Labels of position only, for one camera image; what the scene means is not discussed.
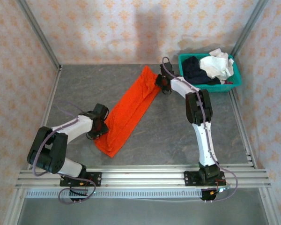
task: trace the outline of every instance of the gray surface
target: gray surface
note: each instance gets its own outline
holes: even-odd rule
[[[56,107],[68,100],[83,110],[96,103],[112,109],[141,74],[144,65],[64,66],[47,125],[61,125],[70,119]],[[159,73],[158,65],[150,65]],[[212,138],[220,163],[247,163],[244,147],[228,93],[210,93],[213,108]],[[58,103],[74,114],[74,107]],[[182,165],[197,164],[199,149],[195,132],[185,115],[185,100],[178,93],[156,96],[126,144],[114,158],[99,151],[82,135],[69,143],[67,157],[86,166],[97,165]]]
[[[169,202],[89,199],[63,205],[57,199],[25,199],[19,225],[266,225],[258,188],[239,189],[230,199]]]

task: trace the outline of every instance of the white cloth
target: white cloth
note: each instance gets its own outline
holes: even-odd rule
[[[200,60],[200,68],[205,70],[207,76],[214,79],[219,78],[221,84],[225,83],[228,77],[234,74],[233,59],[228,59],[228,54],[223,53],[220,48],[209,53],[211,56],[204,57]]]

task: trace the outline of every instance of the plastic basket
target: plastic basket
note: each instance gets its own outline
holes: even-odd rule
[[[198,60],[206,57],[206,56],[210,56],[209,54],[181,54],[178,57],[179,60],[179,71],[180,71],[180,75],[183,76],[183,71],[182,71],[182,62],[190,57],[196,57]],[[242,79],[239,73],[239,70],[237,68],[236,63],[233,63],[233,71],[234,74],[233,76],[229,77],[227,79],[227,82],[233,82],[233,84],[215,84],[215,85],[207,85],[207,84],[196,84],[194,85],[197,88],[200,89],[206,89],[209,92],[227,92],[229,90],[231,90],[234,87],[238,87],[242,84]]]

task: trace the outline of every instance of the black mounting plate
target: black mounting plate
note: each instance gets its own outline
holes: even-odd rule
[[[225,186],[225,174],[224,172],[220,172],[220,175],[217,177],[213,177],[208,180],[203,180],[200,175],[199,171],[185,171],[184,172],[184,182],[185,186]]]
[[[101,180],[102,180],[101,172],[86,172],[85,175],[86,175],[84,176],[85,179],[90,179],[95,183],[97,187],[101,186]],[[60,179],[59,185],[61,187],[93,187],[94,186],[90,182],[74,180],[68,177],[62,177]]]

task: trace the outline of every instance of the gray marble floor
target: gray marble floor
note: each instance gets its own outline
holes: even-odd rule
[[[149,65],[160,73],[158,65]],[[110,110],[141,74],[144,65],[64,66],[47,126],[61,125],[71,117],[56,108],[78,114],[74,107],[58,103],[67,100],[85,111],[96,103]],[[174,71],[179,72],[177,65]],[[210,93],[213,117],[212,138],[220,163],[246,163],[228,93]],[[199,150],[195,132],[185,115],[185,100],[178,93],[156,96],[132,135],[114,158],[102,153],[85,135],[68,144],[67,157],[86,166],[197,164]]]

